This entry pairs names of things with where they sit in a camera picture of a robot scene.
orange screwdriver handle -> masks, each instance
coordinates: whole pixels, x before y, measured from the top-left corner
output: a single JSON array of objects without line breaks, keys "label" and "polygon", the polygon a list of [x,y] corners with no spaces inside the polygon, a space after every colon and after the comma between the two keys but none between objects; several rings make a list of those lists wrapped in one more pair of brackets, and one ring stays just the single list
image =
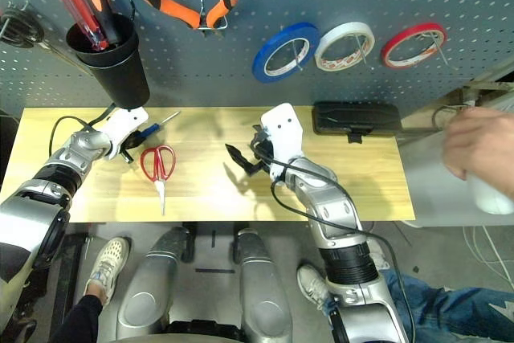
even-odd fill
[{"label": "orange screwdriver handle", "polygon": [[150,6],[160,12],[181,19],[190,28],[197,29],[200,26],[200,14],[179,4],[173,0],[144,0]]},{"label": "orange screwdriver handle", "polygon": [[216,6],[212,7],[207,14],[206,24],[209,28],[216,28],[221,22],[221,18],[227,15],[235,7],[238,0],[220,0]]},{"label": "orange screwdriver handle", "polygon": [[121,43],[123,38],[116,29],[109,0],[88,0],[88,3],[108,42],[111,44]]}]

white bottle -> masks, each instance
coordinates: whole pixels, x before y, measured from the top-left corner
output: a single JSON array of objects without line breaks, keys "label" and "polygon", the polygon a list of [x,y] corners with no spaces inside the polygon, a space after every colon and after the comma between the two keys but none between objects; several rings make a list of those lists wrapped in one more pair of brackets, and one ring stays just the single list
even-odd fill
[{"label": "white bottle", "polygon": [[475,204],[484,212],[490,214],[514,213],[514,201],[474,174],[467,174],[467,185]]}]

white sneaker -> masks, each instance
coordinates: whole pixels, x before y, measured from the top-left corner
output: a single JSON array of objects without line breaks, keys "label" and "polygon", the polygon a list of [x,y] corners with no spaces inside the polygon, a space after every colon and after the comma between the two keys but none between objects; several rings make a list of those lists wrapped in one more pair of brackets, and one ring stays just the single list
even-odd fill
[{"label": "white sneaker", "polygon": [[312,265],[305,264],[296,271],[296,279],[304,296],[321,310],[329,294],[320,273]]},{"label": "white sneaker", "polygon": [[129,249],[129,242],[122,237],[115,237],[104,245],[96,257],[95,265],[84,289],[84,295],[89,284],[99,285],[105,289],[107,297],[104,306],[109,304],[116,287],[116,279],[129,257]]},{"label": "white sneaker", "polygon": [[391,268],[390,264],[386,261],[386,255],[384,255],[384,251],[377,240],[368,237],[368,247],[369,256],[373,259],[378,271]]}]

wooden table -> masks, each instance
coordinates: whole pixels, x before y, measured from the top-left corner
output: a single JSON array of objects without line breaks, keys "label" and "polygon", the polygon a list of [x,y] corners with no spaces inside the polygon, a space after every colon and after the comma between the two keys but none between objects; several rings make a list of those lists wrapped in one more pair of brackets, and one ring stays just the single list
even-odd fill
[{"label": "wooden table", "polygon": [[[128,165],[121,156],[99,160],[73,198],[71,221],[289,221],[304,219],[275,203],[264,172],[248,178],[228,155],[232,144],[253,160],[248,144],[251,127],[269,108],[147,108],[149,125],[177,110],[182,113],[152,135]],[[310,107],[296,107],[304,127],[304,152],[326,165],[351,194],[361,220],[414,219],[402,162],[394,138],[364,139],[348,144],[346,137],[318,136],[312,131]],[[10,156],[0,202],[24,181],[33,178],[47,159],[51,128],[60,116],[91,120],[102,108],[26,108]],[[58,149],[80,124],[65,120],[55,133]],[[166,183],[166,216],[152,182],[142,173],[139,156],[145,147],[166,143],[177,153],[177,166]],[[286,203],[303,209],[292,193],[279,188]]]}]

scissors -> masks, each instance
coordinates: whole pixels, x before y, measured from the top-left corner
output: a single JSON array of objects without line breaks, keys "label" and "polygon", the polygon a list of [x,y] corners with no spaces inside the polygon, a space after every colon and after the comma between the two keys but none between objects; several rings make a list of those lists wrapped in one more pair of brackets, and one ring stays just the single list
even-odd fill
[{"label": "scissors", "polygon": [[[171,156],[172,156],[171,167],[169,168],[169,171],[167,173],[166,173],[164,161],[162,159],[163,152],[171,153]],[[149,173],[149,171],[145,168],[145,158],[149,154],[153,154],[152,173]],[[177,160],[177,156],[175,155],[175,152],[173,151],[171,146],[168,146],[168,145],[159,145],[156,148],[146,149],[141,154],[141,158],[140,158],[141,168],[143,169],[143,172],[145,173],[146,177],[148,177],[149,180],[155,184],[155,188],[157,189],[157,192],[159,193],[159,199],[161,200],[161,212],[162,212],[163,216],[165,213],[165,211],[164,211],[164,209],[165,209],[164,183],[169,178],[169,176],[171,176],[171,173],[173,173],[173,170],[175,169],[175,161],[176,160]]]}]

